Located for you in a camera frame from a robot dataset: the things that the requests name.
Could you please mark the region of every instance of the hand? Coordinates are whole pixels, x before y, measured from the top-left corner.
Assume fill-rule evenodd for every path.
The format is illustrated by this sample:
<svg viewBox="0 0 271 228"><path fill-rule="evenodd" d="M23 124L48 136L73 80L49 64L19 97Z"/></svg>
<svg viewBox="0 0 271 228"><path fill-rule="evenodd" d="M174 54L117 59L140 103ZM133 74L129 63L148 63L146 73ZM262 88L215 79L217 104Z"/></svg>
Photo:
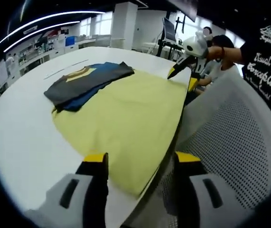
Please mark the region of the hand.
<svg viewBox="0 0 271 228"><path fill-rule="evenodd" d="M212 46L208 48L207 59L214 60L217 58L222 58L222 48L217 46Z"/></svg>

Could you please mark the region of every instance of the white table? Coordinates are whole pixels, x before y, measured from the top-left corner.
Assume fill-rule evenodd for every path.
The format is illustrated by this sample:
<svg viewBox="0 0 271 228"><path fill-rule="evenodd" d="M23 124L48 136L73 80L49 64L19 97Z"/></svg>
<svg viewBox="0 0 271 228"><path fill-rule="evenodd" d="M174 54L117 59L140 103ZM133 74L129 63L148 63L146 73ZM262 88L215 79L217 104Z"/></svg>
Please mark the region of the white table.
<svg viewBox="0 0 271 228"><path fill-rule="evenodd" d="M174 65L166 59L135 51L87 47L34 68L0 97L0 180L22 212L37 209L44 202L46 191L65 174L75 173L83 160L55 128L51 117L53 105L43 92L64 74L106 61L124 61L162 78L167 77ZM187 84L190 69L172 79ZM115 188L111 180L108 187L106 225L118 228L140 199Z"/></svg>
<svg viewBox="0 0 271 228"><path fill-rule="evenodd" d="M94 43L96 39L84 39L82 41L76 42L75 44L80 45L80 44L88 44L88 43Z"/></svg>
<svg viewBox="0 0 271 228"><path fill-rule="evenodd" d="M158 49L158 48L159 48L159 45L156 44L156 43L149 43L149 42L146 42L146 43L142 43L142 47ZM169 51L170 51L170 47L164 46L163 49L162 49L162 51L169 52Z"/></svg>

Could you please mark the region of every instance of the black t-shirt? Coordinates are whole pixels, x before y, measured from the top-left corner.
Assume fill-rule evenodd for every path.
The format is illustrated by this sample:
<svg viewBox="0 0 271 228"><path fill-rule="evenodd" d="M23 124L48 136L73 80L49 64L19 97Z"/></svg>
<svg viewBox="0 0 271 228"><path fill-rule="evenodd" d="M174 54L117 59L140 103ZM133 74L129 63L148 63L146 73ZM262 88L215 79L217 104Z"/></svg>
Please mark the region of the black t-shirt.
<svg viewBox="0 0 271 228"><path fill-rule="evenodd" d="M265 25L241 47L244 79L271 109L271 26Z"/></svg>

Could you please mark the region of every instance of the white cable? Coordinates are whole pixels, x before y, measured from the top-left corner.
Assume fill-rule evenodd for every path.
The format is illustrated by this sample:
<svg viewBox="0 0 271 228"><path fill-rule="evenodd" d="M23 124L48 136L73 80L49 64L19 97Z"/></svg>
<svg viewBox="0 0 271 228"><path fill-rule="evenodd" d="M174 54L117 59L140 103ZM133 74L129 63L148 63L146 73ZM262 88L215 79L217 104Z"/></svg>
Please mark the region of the white cable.
<svg viewBox="0 0 271 228"><path fill-rule="evenodd" d="M158 37L156 38L156 43L155 43L155 45L154 45L152 51L154 50L155 46L158 44L158 38L159 38L159 36L162 34L162 32L163 32L163 31L161 31L161 32L159 33Z"/></svg>

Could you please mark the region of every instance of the window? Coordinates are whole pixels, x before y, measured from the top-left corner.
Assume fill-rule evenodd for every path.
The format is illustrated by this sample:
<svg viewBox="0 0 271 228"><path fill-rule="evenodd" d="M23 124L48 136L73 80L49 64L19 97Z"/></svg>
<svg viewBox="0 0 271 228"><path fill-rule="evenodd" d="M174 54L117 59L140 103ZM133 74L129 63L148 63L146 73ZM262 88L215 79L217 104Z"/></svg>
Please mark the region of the window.
<svg viewBox="0 0 271 228"><path fill-rule="evenodd" d="M91 18L87 18L86 20L82 20L80 22L80 36L81 35L90 35L90 25L91 24Z"/></svg>
<svg viewBox="0 0 271 228"><path fill-rule="evenodd" d="M226 30L225 35L233 42L235 43L235 34L232 31Z"/></svg>
<svg viewBox="0 0 271 228"><path fill-rule="evenodd" d="M94 32L96 35L111 34L112 14L112 12L107 12L96 16Z"/></svg>
<svg viewBox="0 0 271 228"><path fill-rule="evenodd" d="M178 17L179 17L179 20L182 21L184 19L184 14L182 12L178 12L176 15L176 20L178 19ZM177 38L184 41L185 39L195 36L196 32L199 30L202 30L203 27L205 26L211 27L211 24L212 24L211 21L206 20L201 17L196 17L196 21L193 22L186 16L184 33L182 33L182 24L179 24L178 29L177 29Z"/></svg>
<svg viewBox="0 0 271 228"><path fill-rule="evenodd" d="M201 23L200 23L200 28L203 29L205 27L210 27L212 26L212 22L210 20L207 20L205 18L201 18Z"/></svg>
<svg viewBox="0 0 271 228"><path fill-rule="evenodd" d="M243 77L243 71L242 71L243 65L236 64L236 67L238 68L241 77Z"/></svg>
<svg viewBox="0 0 271 228"><path fill-rule="evenodd" d="M240 37L236 37L236 38L235 38L234 46L235 46L236 48L240 48L244 43L245 43L244 40L242 40Z"/></svg>

